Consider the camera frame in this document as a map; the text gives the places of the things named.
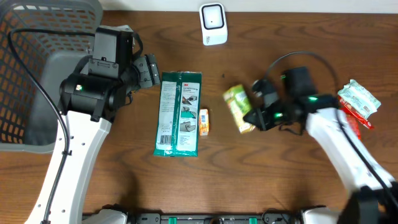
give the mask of green and white package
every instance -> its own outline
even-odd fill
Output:
[[[164,72],[155,156],[198,156],[201,73]]]
[[[225,102],[234,117],[235,123],[241,134],[248,133],[256,128],[254,125],[243,121],[244,115],[251,111],[249,102],[242,85],[231,87],[223,94]]]
[[[365,119],[368,119],[381,106],[380,101],[355,80],[350,80],[349,84],[344,85],[344,88],[337,94]]]

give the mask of sponge package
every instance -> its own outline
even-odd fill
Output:
[[[155,156],[198,156],[201,73],[164,72]]]

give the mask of green package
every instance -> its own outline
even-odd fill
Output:
[[[251,105],[243,86],[237,85],[231,87],[223,94],[223,97],[234,117],[239,132],[243,134],[253,131],[256,127],[243,121],[244,115],[251,110]]]
[[[155,156],[198,156],[201,73],[164,72]]]

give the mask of white device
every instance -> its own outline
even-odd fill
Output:
[[[223,44],[228,38],[224,6],[220,3],[209,3],[200,6],[200,24],[203,44]]]

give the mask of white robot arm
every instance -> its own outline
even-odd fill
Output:
[[[49,169],[26,223],[81,223],[96,156],[116,112],[126,106],[126,97],[131,103],[132,91],[160,83],[157,62],[153,54],[141,56],[142,41],[130,27],[99,26],[95,33],[93,55],[81,58],[73,73],[61,83],[60,102],[55,106],[16,52],[12,36],[18,32],[94,34],[23,28],[14,29],[7,36],[13,56],[25,68],[58,118],[57,138]],[[135,40],[139,50],[133,53]],[[126,222],[126,214],[102,210],[83,223]]]
[[[360,150],[361,154],[371,164],[374,171],[382,179],[386,186],[392,187],[395,179],[387,171],[385,171],[370,155],[362,142],[356,137],[355,133],[349,126],[346,115],[343,111],[338,110],[340,122],[345,129],[346,134]],[[306,130],[325,150],[331,163],[337,170],[344,187],[348,191],[348,195],[360,192],[363,187],[369,187],[373,191],[381,190],[382,186],[375,176],[370,173],[364,162],[355,152],[354,148],[348,142],[346,136],[342,132],[340,125],[336,119],[335,108],[325,108],[318,110],[317,113],[310,113],[307,118]],[[376,211],[369,211],[371,217],[368,223],[379,223]],[[331,211],[326,207],[314,208],[302,213],[304,224],[336,224],[338,223],[341,212]]]

